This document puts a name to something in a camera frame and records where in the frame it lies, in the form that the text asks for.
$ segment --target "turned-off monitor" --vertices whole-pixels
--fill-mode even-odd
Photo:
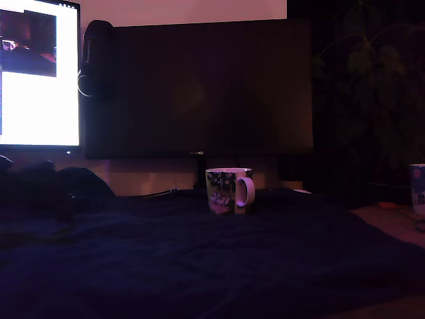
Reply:
[[[311,151],[307,21],[116,27],[111,49],[116,95],[85,101],[89,158]]]

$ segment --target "video thumbnail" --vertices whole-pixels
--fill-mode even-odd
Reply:
[[[5,72],[56,76],[56,17],[0,10],[1,64]]]

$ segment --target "monitor bezel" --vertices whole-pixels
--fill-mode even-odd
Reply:
[[[78,50],[78,70],[80,70],[81,63],[81,6],[79,3],[61,0],[35,0],[38,2],[52,3],[52,4],[65,4],[75,7],[77,10],[77,50]],[[70,151],[80,150],[82,148],[82,119],[81,119],[81,101],[78,95],[78,145],[77,146],[64,146],[64,145],[26,145],[26,144],[0,144],[0,150],[31,150],[31,151]]]

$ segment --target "cup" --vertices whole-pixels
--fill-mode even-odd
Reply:
[[[413,210],[419,215],[425,215],[425,164],[410,166],[410,181]]]
[[[217,215],[245,214],[254,202],[255,186],[250,168],[214,168],[205,171],[208,204]]]

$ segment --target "monitor stand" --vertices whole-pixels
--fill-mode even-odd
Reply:
[[[197,181],[193,186],[193,189],[206,189],[207,180],[205,177],[205,170],[207,169],[207,157],[200,155],[197,157]]]

